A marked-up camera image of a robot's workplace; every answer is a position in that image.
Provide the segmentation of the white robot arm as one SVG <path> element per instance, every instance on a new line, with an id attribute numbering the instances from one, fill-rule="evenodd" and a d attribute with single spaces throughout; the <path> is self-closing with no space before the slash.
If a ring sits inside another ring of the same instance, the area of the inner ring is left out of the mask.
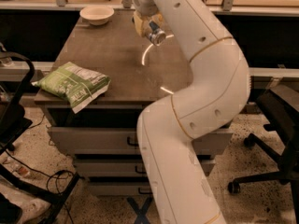
<path id="1" fill-rule="evenodd" d="M 192 140 L 231 121 L 250 92 L 249 66 L 201 0 L 134 0 L 136 20 L 163 15 L 192 69 L 192 84 L 147 106 L 137 140 L 162 224 L 226 224 Z"/>

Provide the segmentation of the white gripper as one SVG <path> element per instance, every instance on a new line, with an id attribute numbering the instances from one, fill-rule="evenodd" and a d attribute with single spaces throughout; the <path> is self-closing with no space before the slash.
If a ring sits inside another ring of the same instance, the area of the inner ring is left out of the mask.
<path id="1" fill-rule="evenodd" d="M 141 37 L 150 33 L 149 18 L 151 17 L 151 28 L 157 30 L 164 25 L 164 18 L 158 12 L 158 8 L 153 0 L 133 0 L 135 12 L 133 15 L 135 30 Z"/>

